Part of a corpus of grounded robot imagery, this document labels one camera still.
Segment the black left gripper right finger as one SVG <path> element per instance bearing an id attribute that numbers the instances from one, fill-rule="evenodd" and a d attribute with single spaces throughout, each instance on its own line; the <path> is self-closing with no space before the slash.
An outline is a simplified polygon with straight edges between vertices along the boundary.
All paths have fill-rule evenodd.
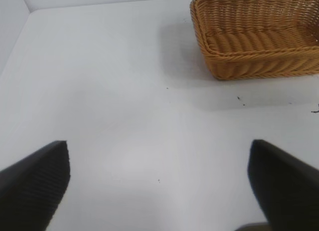
<path id="1" fill-rule="evenodd" d="M 248 178 L 273 231 L 319 229 L 319 171 L 264 140 L 250 148 Z"/>

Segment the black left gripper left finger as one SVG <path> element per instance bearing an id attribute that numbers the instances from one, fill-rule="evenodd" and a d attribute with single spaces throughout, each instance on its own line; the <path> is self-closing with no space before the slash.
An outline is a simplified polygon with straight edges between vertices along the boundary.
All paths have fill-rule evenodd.
<path id="1" fill-rule="evenodd" d="M 44 231 L 70 181 L 66 141 L 54 141 L 0 172 L 0 229 Z"/>

